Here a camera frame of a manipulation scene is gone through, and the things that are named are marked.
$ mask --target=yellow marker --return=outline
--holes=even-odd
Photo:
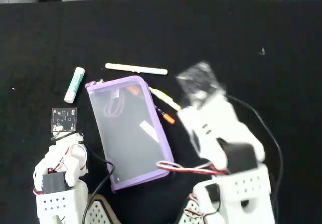
[[[159,99],[161,99],[162,101],[164,101],[165,103],[167,103],[169,106],[171,106],[173,109],[180,111],[181,110],[181,106],[179,106],[177,103],[175,103],[171,97],[169,97],[166,93],[160,91],[159,89],[155,89],[152,87],[149,87],[150,91],[156,95]]]

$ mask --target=black cable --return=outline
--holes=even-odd
[[[79,134],[81,134],[81,135],[82,135],[82,133],[81,133],[81,132],[79,132],[79,131],[74,131],[74,132],[70,132],[70,133],[68,133],[68,134],[66,134],[66,135],[64,135],[64,136],[62,136],[62,137],[58,137],[60,133],[61,133],[61,132],[58,132],[58,134],[56,134],[56,135],[55,135],[54,137],[52,137],[50,140],[51,140],[51,141],[53,141],[53,142],[57,142],[57,141],[60,141],[60,140],[62,140],[62,139],[64,139],[64,138],[66,138],[66,137],[69,137],[69,136],[71,136],[71,135],[74,135],[75,133],[79,133]]]
[[[279,157],[279,161],[280,161],[280,167],[279,167],[279,173],[278,173],[278,177],[277,180],[275,182],[275,186],[273,188],[273,193],[272,193],[272,205],[273,205],[273,209],[275,209],[276,207],[278,207],[278,203],[277,203],[277,196],[278,196],[278,191],[282,182],[282,178],[283,178],[283,170],[284,170],[284,163],[283,163],[283,154],[281,151],[281,148],[277,142],[277,140],[275,139],[274,135],[272,134],[272,132],[269,130],[269,128],[267,127],[267,125],[264,123],[264,121],[262,120],[262,118],[260,117],[259,113],[248,103],[244,102],[243,100],[234,97],[234,96],[230,96],[230,95],[226,95],[228,98],[242,104],[243,106],[249,108],[250,110],[252,110],[252,112],[255,113],[255,115],[257,116],[257,118],[259,119],[259,121],[261,122],[262,126],[265,128],[266,132],[268,133],[268,135],[270,136],[270,138],[273,140],[277,151],[278,151],[278,157]],[[279,211],[275,211],[275,219],[278,220],[278,215],[279,215]]]
[[[219,194],[219,207],[217,208],[217,210],[215,212],[208,213],[208,214],[205,214],[205,215],[202,216],[203,223],[205,223],[205,224],[207,224],[207,222],[206,222],[206,217],[207,216],[209,216],[209,215],[215,215],[215,214],[217,214],[220,211],[220,207],[221,207],[220,186],[218,184],[216,184],[216,185],[218,187],[218,194]]]
[[[57,141],[59,141],[59,140],[62,140],[62,139],[64,139],[64,138],[66,138],[66,137],[68,137],[68,136],[71,136],[71,135],[73,135],[73,134],[76,134],[76,133],[79,133],[80,135],[82,135],[82,136],[84,136],[83,135],[83,133],[82,132],[80,132],[80,131],[74,131],[74,132],[70,132],[70,133],[68,133],[68,134],[66,134],[66,135],[64,135],[64,136],[62,136],[62,137],[57,137],[58,135],[59,135],[59,133],[57,134],[57,135],[55,135],[54,137],[52,137],[50,140],[51,141],[53,141],[53,142],[57,142]],[[97,155],[93,150],[91,150],[89,147],[88,147],[88,145],[87,144],[85,144],[84,142],[83,142],[83,145],[85,146],[85,148],[95,157],[95,158],[97,158],[98,160],[100,160],[100,161],[102,161],[102,162],[104,162],[104,163],[107,163],[107,164],[109,164],[110,166],[112,166],[112,169],[111,169],[111,171],[109,172],[109,174],[107,175],[107,176],[105,176],[104,177],[104,179],[99,183],[99,185],[96,187],[96,189],[93,191],[93,193],[92,193],[92,196],[91,196],[91,198],[90,198],[90,200],[87,202],[87,205],[86,205],[86,207],[85,207],[85,210],[84,210],[84,213],[83,213],[83,217],[82,217],[82,224],[84,224],[85,223],[85,218],[86,218],[86,213],[87,213],[87,211],[89,210],[89,208],[90,208],[90,204],[93,202],[93,199],[94,199],[94,197],[95,197],[95,195],[96,195],[96,193],[101,189],[101,187],[105,184],[105,182],[111,177],[111,175],[113,174],[113,172],[114,172],[114,170],[115,170],[115,166],[114,166],[114,164],[112,163],[112,162],[110,162],[110,161],[108,161],[108,160],[106,160],[106,159],[104,159],[104,158],[102,158],[102,157],[100,157],[99,155]]]
[[[101,189],[101,187],[105,184],[105,182],[110,178],[110,176],[113,174],[115,166],[114,164],[112,164],[111,162],[109,162],[108,164],[110,164],[112,166],[111,171],[109,172],[109,174],[107,176],[104,177],[104,179],[99,183],[99,185],[96,187],[96,189],[93,191],[92,196],[90,197],[90,200],[87,202],[87,205],[85,207],[84,213],[83,213],[83,217],[82,217],[82,222],[81,224],[85,223],[85,218],[86,218],[86,213],[90,208],[90,204],[93,202],[95,195],[97,194],[97,192]]]

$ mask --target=circuit board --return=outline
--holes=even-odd
[[[77,108],[53,108],[51,114],[51,132],[76,131]]]

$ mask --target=white glue stick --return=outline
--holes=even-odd
[[[71,79],[69,88],[66,92],[65,102],[73,103],[77,90],[79,88],[80,82],[82,81],[85,70],[83,68],[77,67],[74,76]]]

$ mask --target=white pen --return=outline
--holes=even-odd
[[[148,73],[148,74],[161,74],[166,75],[168,71],[166,69],[159,68],[150,68],[150,67],[140,67],[134,65],[125,65],[125,64],[105,64],[106,69],[115,69],[115,70],[123,70],[137,73]]]

